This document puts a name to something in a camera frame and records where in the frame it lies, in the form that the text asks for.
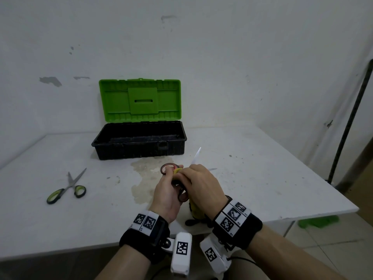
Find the beige stain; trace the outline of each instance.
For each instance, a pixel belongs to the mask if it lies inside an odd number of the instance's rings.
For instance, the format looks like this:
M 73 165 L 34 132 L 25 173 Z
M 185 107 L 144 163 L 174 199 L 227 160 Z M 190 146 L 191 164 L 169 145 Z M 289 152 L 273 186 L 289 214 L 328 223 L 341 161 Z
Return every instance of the beige stain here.
M 170 156 L 144 157 L 131 163 L 133 169 L 140 174 L 142 180 L 131 188 L 132 195 L 137 204 L 149 203 L 154 189 L 162 177 L 161 166 L 165 163 L 174 163 Z

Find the black wristband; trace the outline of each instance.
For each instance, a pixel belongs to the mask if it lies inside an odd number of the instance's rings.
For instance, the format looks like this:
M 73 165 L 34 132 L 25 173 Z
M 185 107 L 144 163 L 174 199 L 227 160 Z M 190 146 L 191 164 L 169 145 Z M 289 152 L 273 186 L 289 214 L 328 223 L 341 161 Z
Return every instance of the black wristband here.
M 170 230 L 164 218 L 152 211 L 143 211 L 123 234 L 119 246 L 129 245 L 156 264 L 166 254 L 161 245 L 169 236 Z
M 229 203 L 214 218 L 212 232 L 222 242 L 246 249 L 263 223 L 240 202 L 229 199 Z

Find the tile floor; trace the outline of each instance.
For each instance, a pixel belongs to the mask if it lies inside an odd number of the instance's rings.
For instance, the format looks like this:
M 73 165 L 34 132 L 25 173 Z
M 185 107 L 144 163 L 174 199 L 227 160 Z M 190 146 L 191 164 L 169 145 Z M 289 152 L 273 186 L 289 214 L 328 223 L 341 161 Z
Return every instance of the tile floor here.
M 356 213 L 322 229 L 294 224 L 286 238 L 348 280 L 373 279 L 373 227 Z
M 355 213 L 341 215 L 339 223 L 323 229 L 301 229 L 294 224 L 286 238 L 348 280 L 373 279 L 373 227 Z M 211 268 L 198 247 L 202 239 L 202 236 L 193 237 L 195 248 L 192 248 L 189 279 L 211 279 Z M 112 247 L 2 262 L 0 280 L 94 279 L 117 250 L 117 247 Z M 169 263 L 170 259 L 165 259 L 153 266 L 147 279 L 159 267 Z M 166 270 L 157 278 L 173 279 Z

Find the person's left hand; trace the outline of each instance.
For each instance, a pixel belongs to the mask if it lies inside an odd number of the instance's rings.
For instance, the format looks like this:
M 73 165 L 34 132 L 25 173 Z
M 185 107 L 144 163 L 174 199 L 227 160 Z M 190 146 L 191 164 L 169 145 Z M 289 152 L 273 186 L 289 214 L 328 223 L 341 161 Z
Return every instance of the person's left hand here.
M 176 219 L 182 202 L 178 199 L 179 188 L 171 184 L 174 167 L 166 166 L 166 174 L 159 180 L 154 190 L 153 202 L 149 210 L 162 216 L 168 224 Z

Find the open scissors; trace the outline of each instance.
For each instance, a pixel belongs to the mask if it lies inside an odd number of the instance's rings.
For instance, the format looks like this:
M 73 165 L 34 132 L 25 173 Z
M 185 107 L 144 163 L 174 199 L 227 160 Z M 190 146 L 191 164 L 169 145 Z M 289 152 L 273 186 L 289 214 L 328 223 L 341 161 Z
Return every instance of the open scissors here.
M 61 196 L 66 193 L 66 191 L 68 190 L 68 188 L 71 188 L 71 187 L 74 187 L 74 195 L 76 196 L 76 198 L 81 198 L 82 196 L 85 195 L 85 193 L 87 192 L 87 189 L 82 186 L 82 185 L 75 185 L 76 182 L 80 179 L 80 177 L 84 174 L 84 172 L 86 171 L 86 169 L 83 170 L 83 172 L 81 172 L 75 180 L 72 179 L 71 177 L 71 174 L 70 172 L 68 172 L 68 181 L 69 181 L 69 185 L 67 186 L 67 188 L 60 188 L 59 190 L 56 190 L 55 192 L 53 192 L 48 198 L 47 198 L 47 203 L 48 204 L 54 204 L 57 200 L 59 200 L 61 198 Z
M 192 160 L 192 163 L 191 164 L 195 164 L 196 160 L 197 160 L 197 157 L 198 155 L 200 154 L 200 151 L 201 151 L 201 148 L 199 148 L 199 150 L 197 151 L 196 155 L 194 156 L 193 160 Z M 175 163 L 166 163 L 166 164 L 163 164 L 161 166 L 161 173 L 162 175 L 165 175 L 166 172 L 164 169 L 164 167 L 166 166 L 173 166 L 173 173 L 176 174 L 181 168 L 179 167 L 179 165 L 175 164 Z M 171 184 L 173 186 L 179 186 L 181 189 L 179 190 L 179 194 L 178 194 L 178 200 L 180 202 L 186 202 L 188 201 L 189 199 L 189 195 L 188 195 L 188 191 L 187 189 L 185 188 L 184 184 L 182 182 L 180 182 L 179 180 L 172 180 Z

